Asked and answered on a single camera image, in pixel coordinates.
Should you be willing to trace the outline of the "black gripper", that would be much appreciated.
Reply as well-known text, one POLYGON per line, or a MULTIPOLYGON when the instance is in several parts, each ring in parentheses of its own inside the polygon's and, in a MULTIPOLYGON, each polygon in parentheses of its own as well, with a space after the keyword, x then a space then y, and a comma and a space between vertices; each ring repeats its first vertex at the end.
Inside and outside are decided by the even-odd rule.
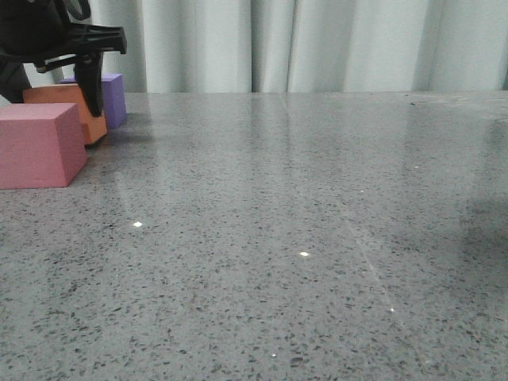
POLYGON ((127 42, 122 27, 83 24, 90 16, 88 1, 2 1, 1 96, 24 102, 31 88, 26 63, 42 73, 75 64, 88 109, 101 116, 103 53, 125 54, 127 42))

